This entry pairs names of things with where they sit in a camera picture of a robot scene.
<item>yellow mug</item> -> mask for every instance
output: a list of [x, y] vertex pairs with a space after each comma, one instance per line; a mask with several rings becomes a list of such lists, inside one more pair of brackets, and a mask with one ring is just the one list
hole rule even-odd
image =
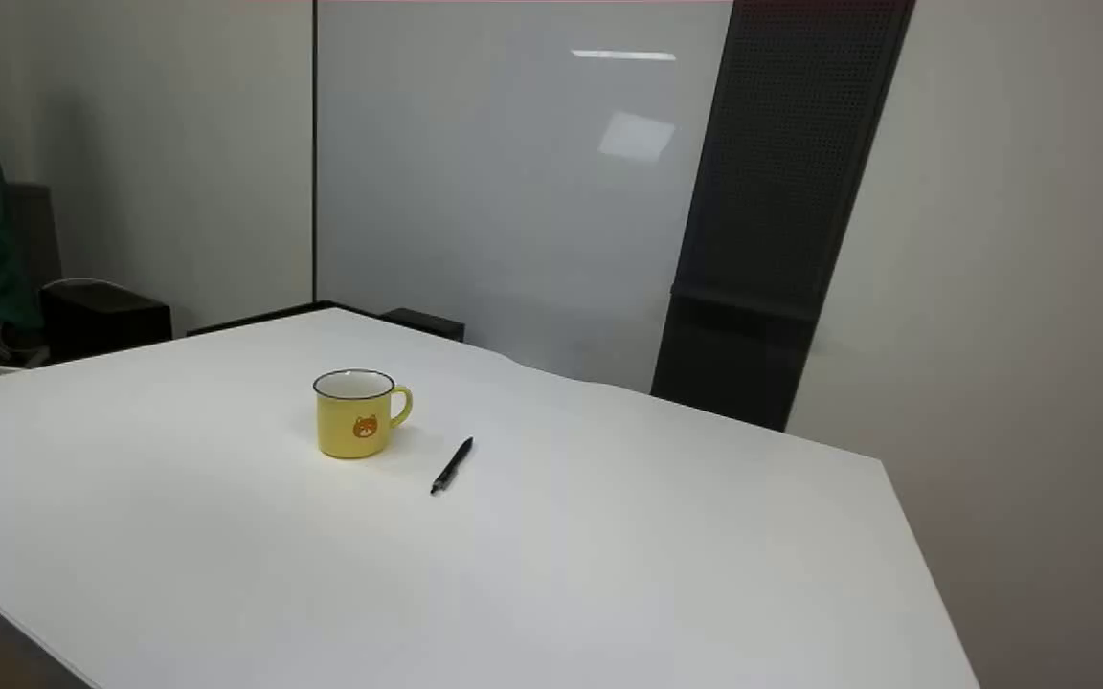
[[318, 444], [333, 460], [378, 456], [394, 430], [408, 419], [414, 393], [383, 372], [343, 367], [314, 378], [318, 389]]

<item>mug handle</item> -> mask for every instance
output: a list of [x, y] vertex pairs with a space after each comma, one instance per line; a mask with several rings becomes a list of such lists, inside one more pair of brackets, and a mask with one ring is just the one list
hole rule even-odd
[[401, 414], [394, 419], [394, 430], [399, 430], [408, 419], [408, 410], [414, 410], [414, 393], [408, 393], [408, 387], [394, 387], [394, 393], [406, 400]]

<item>white wall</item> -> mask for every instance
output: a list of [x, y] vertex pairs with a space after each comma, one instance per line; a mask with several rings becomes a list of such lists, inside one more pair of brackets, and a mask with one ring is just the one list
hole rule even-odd
[[1103, 687], [1103, 5], [919, 0], [791, 432], [887, 460], [988, 689]]
[[69, 275], [179, 324], [309, 300], [309, 0], [0, 0], [0, 153]]
[[646, 389], [726, 7], [323, 0], [323, 296]]

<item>black pen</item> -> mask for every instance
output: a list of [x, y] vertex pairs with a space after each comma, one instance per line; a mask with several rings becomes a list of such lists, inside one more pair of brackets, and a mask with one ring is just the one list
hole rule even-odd
[[461, 451], [453, 451], [453, 460], [445, 463], [445, 472], [435, 476], [433, 492], [430, 494], [439, 494], [448, 492], [453, 476], [463, 467], [463, 460], [471, 456], [476, 449], [476, 435], [466, 435], [466, 444]]

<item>whiteboard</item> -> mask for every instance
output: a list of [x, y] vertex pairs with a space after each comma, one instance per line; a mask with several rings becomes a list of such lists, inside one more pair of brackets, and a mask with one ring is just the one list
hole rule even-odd
[[318, 296], [646, 389], [726, 0], [318, 7]]

